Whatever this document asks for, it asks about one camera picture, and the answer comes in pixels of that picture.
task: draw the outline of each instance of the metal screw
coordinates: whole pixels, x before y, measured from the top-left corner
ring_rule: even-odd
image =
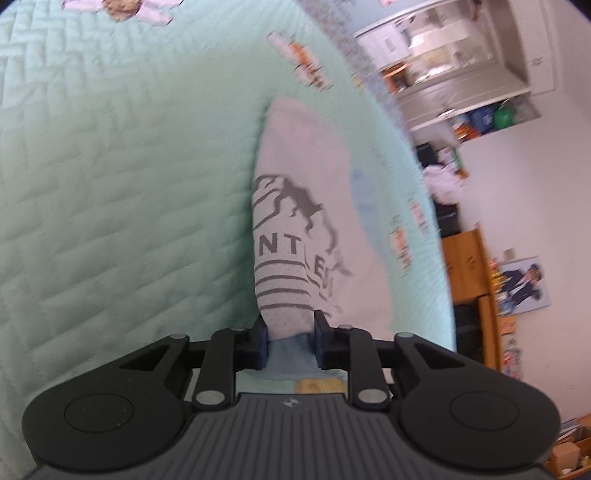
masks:
[[[204,390],[195,396],[195,400],[201,405],[219,405],[226,400],[226,396],[219,390]]]
[[[377,388],[366,388],[357,394],[363,403],[378,404],[388,399],[388,394]]]

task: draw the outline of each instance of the green object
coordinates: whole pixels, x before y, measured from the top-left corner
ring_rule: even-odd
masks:
[[[495,112],[494,123],[496,130],[503,130],[504,128],[513,125],[513,112],[508,108],[501,107]]]

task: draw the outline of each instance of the light blue wall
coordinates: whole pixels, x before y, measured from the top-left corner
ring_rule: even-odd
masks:
[[[340,16],[346,18],[348,31],[353,34],[360,28],[371,25],[383,18],[390,17],[407,8],[428,3],[428,0],[395,0],[382,7],[379,0],[330,0]]]

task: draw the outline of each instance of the bed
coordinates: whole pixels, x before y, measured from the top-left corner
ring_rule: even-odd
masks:
[[[294,74],[271,32],[313,51],[331,87]],[[277,96],[346,139],[392,332],[454,348],[407,133],[328,4],[20,0],[0,14],[0,478],[34,466],[21,416],[48,386],[172,332],[252,324],[252,176]],[[294,381],[246,373],[238,388]]]

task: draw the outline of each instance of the wall picture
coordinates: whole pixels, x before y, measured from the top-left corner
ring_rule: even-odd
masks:
[[[503,315],[516,315],[550,305],[539,257],[499,265],[505,280],[498,300]]]

